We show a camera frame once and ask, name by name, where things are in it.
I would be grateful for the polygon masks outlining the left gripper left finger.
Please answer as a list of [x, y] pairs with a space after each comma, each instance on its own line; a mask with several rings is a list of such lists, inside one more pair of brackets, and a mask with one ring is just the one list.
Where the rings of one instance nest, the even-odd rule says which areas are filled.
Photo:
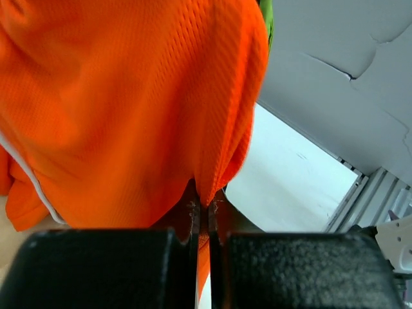
[[152, 226], [167, 233], [160, 277], [160, 308], [198, 307], [200, 211], [195, 181], [189, 180], [176, 205]]

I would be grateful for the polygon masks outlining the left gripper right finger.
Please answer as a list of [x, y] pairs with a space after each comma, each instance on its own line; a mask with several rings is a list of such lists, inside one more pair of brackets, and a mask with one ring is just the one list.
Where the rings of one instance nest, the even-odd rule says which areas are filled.
[[230, 308], [230, 267], [228, 239], [230, 235], [262, 233], [263, 230], [243, 215], [219, 190], [208, 208], [208, 232], [211, 265], [211, 307]]

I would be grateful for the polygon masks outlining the orange mesh shorts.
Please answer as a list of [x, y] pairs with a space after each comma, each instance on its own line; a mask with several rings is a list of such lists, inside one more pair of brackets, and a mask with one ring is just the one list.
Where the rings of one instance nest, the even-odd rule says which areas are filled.
[[258, 1], [2, 1], [2, 308], [160, 308], [166, 231], [238, 173], [268, 63]]

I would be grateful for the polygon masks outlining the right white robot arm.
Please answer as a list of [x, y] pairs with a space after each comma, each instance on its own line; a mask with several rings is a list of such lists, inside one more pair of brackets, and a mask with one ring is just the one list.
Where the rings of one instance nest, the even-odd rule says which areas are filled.
[[391, 265], [397, 279], [411, 279], [411, 215], [399, 218], [388, 211], [390, 220], [376, 226], [352, 226], [348, 232], [357, 232], [376, 242]]

